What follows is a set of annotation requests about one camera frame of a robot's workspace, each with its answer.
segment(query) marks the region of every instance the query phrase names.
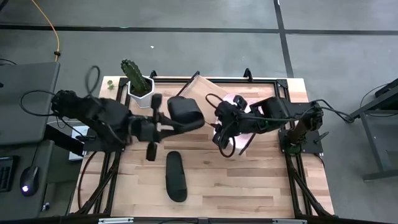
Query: wooden tabletop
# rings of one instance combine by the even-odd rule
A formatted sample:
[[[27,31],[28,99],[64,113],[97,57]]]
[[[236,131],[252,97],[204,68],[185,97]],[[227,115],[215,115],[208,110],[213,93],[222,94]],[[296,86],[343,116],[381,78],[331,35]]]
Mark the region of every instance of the wooden tabletop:
[[[116,98],[117,88],[108,89],[112,80],[117,86],[120,77],[104,77],[100,97]],[[307,102],[304,80],[288,78],[292,102]],[[177,94],[183,83],[156,83],[156,92],[163,94],[161,111],[167,111],[168,98]],[[207,122],[214,122],[214,109],[204,100],[207,93],[221,97],[238,93],[247,100],[260,101],[274,96],[269,84],[213,84],[198,77],[184,91],[183,96],[194,98]],[[131,100],[134,114],[152,114],[151,109],[140,109]],[[292,218],[294,217],[284,155],[280,152],[277,131],[258,134],[242,155],[224,158],[212,143],[213,129],[209,125],[195,131],[164,139],[158,145],[157,157],[149,162],[146,142],[135,141],[122,154],[113,217],[212,217],[212,218]],[[182,155],[188,198],[182,203],[169,199],[165,189],[165,157],[170,151]],[[88,165],[81,188],[84,203],[98,185],[104,154],[97,153]],[[325,171],[319,158],[302,155],[307,184],[314,196],[333,213]],[[107,197],[104,193],[102,206]],[[304,211],[301,191],[300,208]],[[71,212],[77,210],[77,194]]]

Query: gray floor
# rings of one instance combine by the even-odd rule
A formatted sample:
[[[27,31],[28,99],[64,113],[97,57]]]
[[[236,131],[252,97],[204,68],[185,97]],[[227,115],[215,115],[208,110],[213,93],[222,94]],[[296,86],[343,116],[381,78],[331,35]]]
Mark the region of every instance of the gray floor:
[[[57,25],[121,27],[278,28],[272,0],[41,0]],[[286,29],[398,30],[393,0],[280,0]],[[45,24],[26,0],[13,0],[0,22]],[[120,75],[130,58],[149,74],[286,77],[278,34],[59,32],[62,56],[58,89],[84,95],[93,64],[103,75]],[[351,112],[375,86],[397,78],[398,36],[288,35],[295,77],[305,79],[310,100],[326,99]],[[0,30],[0,57],[17,63],[53,60],[50,31]],[[377,171],[360,121],[345,124],[325,113],[321,131],[326,174],[335,213],[344,218],[398,222],[398,179],[364,183]]]

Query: black cable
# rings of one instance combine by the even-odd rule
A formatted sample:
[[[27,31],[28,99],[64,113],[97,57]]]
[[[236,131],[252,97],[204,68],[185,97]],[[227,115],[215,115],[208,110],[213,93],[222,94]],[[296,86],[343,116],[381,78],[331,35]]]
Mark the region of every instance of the black cable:
[[[96,69],[97,70],[97,79],[94,82],[94,86],[92,87],[92,89],[89,88],[88,83],[90,81],[90,75],[93,72],[93,70]],[[94,102],[99,105],[100,107],[102,107],[101,102],[99,102],[94,96],[93,96],[93,92],[95,91],[95,89],[97,88],[98,84],[100,83],[100,78],[101,78],[101,70],[98,66],[93,65],[86,73],[85,76],[85,88],[87,91],[87,95],[84,98],[90,97],[91,99],[94,100]]]
[[[68,124],[66,121],[64,121],[62,118],[59,118],[64,124],[65,126],[68,126],[69,128],[71,128],[72,130],[76,131],[81,137],[84,137],[84,135],[79,132],[78,130],[76,130],[73,126],[71,126],[70,124]]]
[[[93,157],[95,156],[95,154],[97,154],[97,152],[93,152],[89,158],[86,161],[85,166],[83,167],[83,170],[81,171],[81,175],[80,175],[80,179],[79,179],[79,184],[77,185],[77,206],[79,209],[81,209],[81,195],[80,195],[80,189],[81,189],[81,183],[83,182],[83,176],[86,172],[86,169],[88,167],[88,164],[90,163],[90,161],[93,159]]]
[[[262,121],[298,121],[298,120],[302,119],[312,109],[313,109],[313,107],[308,108],[298,118],[258,118],[258,117],[252,117],[252,116],[245,116],[245,114],[244,114],[244,115],[242,115],[241,119],[257,119],[257,120],[262,120]]]
[[[232,127],[233,123],[230,123],[229,125],[227,125],[221,132],[220,137],[218,138],[218,150],[220,150],[221,155],[223,155],[225,158],[230,158],[234,155],[235,153],[235,148],[236,148],[236,142],[235,142],[235,137],[232,136],[232,142],[233,142],[233,146],[232,146],[232,151],[231,154],[226,155],[224,153],[224,150],[221,148],[221,140],[223,140],[225,138],[225,133],[227,132],[227,130]]]
[[[41,142],[37,143],[37,145],[36,145],[35,154],[33,154],[33,159],[32,159],[32,163],[30,164],[30,166],[33,166],[33,163],[35,162],[37,150],[38,150],[38,148],[39,148],[40,143],[41,143]]]
[[[324,99],[313,100],[312,102],[319,102],[319,101],[324,102],[324,103],[329,107],[329,108],[325,108],[325,107],[322,107],[322,106],[321,106],[321,108],[323,108],[323,109],[325,109],[325,110],[330,110],[330,111],[335,112],[341,119],[343,119],[343,120],[346,121],[347,123],[353,123],[353,122],[354,122],[354,119],[353,119],[349,114],[344,113],[344,112],[341,112],[341,111],[338,111],[338,110],[335,110],[335,109],[334,109],[328,102],[326,102],[326,100],[324,100]],[[350,119],[346,119],[346,118],[343,117],[341,114],[343,114],[343,115],[349,117]]]
[[[379,85],[379,86],[377,86],[377,87],[374,87],[374,88],[371,89],[370,91],[368,91],[368,92],[362,97],[361,103],[359,104],[359,108],[362,107],[363,100],[365,99],[366,96],[368,96],[368,95],[369,95],[372,91],[374,91],[375,89],[380,88],[380,87],[384,87],[384,86],[386,86],[386,85],[388,85],[388,83],[383,84],[383,85]],[[386,116],[383,116],[383,115],[373,115],[373,114],[368,114],[368,113],[367,113],[367,115],[372,116],[372,117],[377,117],[377,118],[388,118],[388,117],[391,117],[391,116],[398,115],[398,113],[390,114],[390,115],[386,115]]]
[[[321,163],[322,163],[323,167],[325,167],[325,162],[323,161],[322,157],[321,157],[321,156],[319,156],[319,154],[318,154],[318,153],[314,153],[314,155],[315,155],[316,157],[318,157],[318,158],[319,158],[319,160],[321,160]]]
[[[207,98],[208,96],[214,96],[215,98],[219,99],[220,101],[223,101],[223,99],[221,99],[221,97],[217,96],[216,94],[212,94],[212,93],[207,94],[205,96],[205,99],[206,99],[207,103],[209,103],[212,107],[214,107],[214,109],[216,109],[217,107],[213,103],[210,102],[210,100]]]
[[[67,125],[64,125],[63,127],[61,127],[60,126],[60,122],[59,122],[59,120],[58,120],[58,117],[57,116],[55,116],[55,119],[57,120],[57,126],[58,126],[58,128],[60,128],[60,129],[64,129]]]
[[[342,118],[342,119],[343,119],[344,121],[346,121],[347,123],[352,123],[352,122],[354,122],[353,119],[348,120],[348,119],[346,119],[345,117],[342,116],[342,115],[345,115],[345,116],[347,116],[347,117],[350,118],[350,116],[349,116],[348,113],[344,113],[344,112],[342,112],[342,111],[338,111],[338,110],[335,110],[335,109],[333,109],[333,108],[327,108],[327,107],[324,107],[324,106],[321,106],[320,108],[321,108],[321,109],[324,109],[324,110],[328,110],[328,111],[335,112],[340,118]]]
[[[12,63],[13,65],[17,65],[17,63],[13,62],[12,60],[4,59],[4,58],[0,58],[0,60],[5,61],[5,62]]]
[[[109,130],[111,131],[111,134],[114,138],[116,138],[116,140],[118,140],[122,145],[125,145],[125,143],[119,138],[119,136],[113,131],[112,127],[108,124],[105,123],[105,125],[107,125],[107,127],[109,128]]]
[[[23,103],[24,97],[26,95],[28,95],[28,94],[37,93],[37,92],[39,92],[39,93],[48,93],[48,94],[51,94],[51,95],[55,96],[54,93],[52,93],[50,91],[47,91],[47,90],[31,90],[31,91],[27,91],[19,98],[19,106],[21,107],[21,109],[24,110],[26,113],[29,113],[29,114],[34,115],[34,116],[55,116],[55,113],[52,113],[52,114],[38,114],[38,113],[30,112],[29,110],[27,110],[25,108],[24,103]]]
[[[70,194],[70,196],[69,196],[68,207],[67,207],[67,211],[65,212],[65,215],[68,215],[68,214],[69,214],[70,205],[72,204],[72,200],[73,200],[73,191],[71,192],[71,194]]]
[[[184,220],[184,219],[182,219],[182,218],[176,218],[176,219],[171,219],[171,220],[165,220],[165,221],[159,222],[158,224],[163,224],[163,223],[168,223],[168,222],[186,222],[186,223],[197,224],[197,222]]]

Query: black slide sandal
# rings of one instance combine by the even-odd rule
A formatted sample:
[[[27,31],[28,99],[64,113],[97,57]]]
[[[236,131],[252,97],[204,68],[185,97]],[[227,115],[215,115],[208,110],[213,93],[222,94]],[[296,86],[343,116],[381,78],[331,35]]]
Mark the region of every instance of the black slide sandal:
[[[183,202],[187,199],[187,183],[182,166],[181,154],[172,151],[166,158],[166,191],[174,202]]]

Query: hexagonal pot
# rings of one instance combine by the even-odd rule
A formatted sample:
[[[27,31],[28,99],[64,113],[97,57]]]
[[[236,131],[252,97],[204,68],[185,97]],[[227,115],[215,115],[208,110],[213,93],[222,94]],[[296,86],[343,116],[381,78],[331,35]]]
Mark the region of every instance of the hexagonal pot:
[[[151,89],[151,91],[148,93],[148,94],[146,94],[146,95],[144,95],[144,96],[136,96],[136,95],[133,95],[132,93],[131,93],[131,82],[129,82],[128,84],[129,84],[129,89],[128,89],[128,94],[130,95],[130,97],[134,100],[134,101],[136,101],[137,102],[137,104],[138,104],[138,106],[140,107],[140,108],[150,108],[150,103],[151,103],[151,101],[152,101],[152,95],[155,93],[155,82],[154,82],[154,80],[153,79],[151,79],[151,78],[147,78],[147,77],[144,77],[146,80],[149,80],[150,81],[150,86],[152,87],[152,89]]]

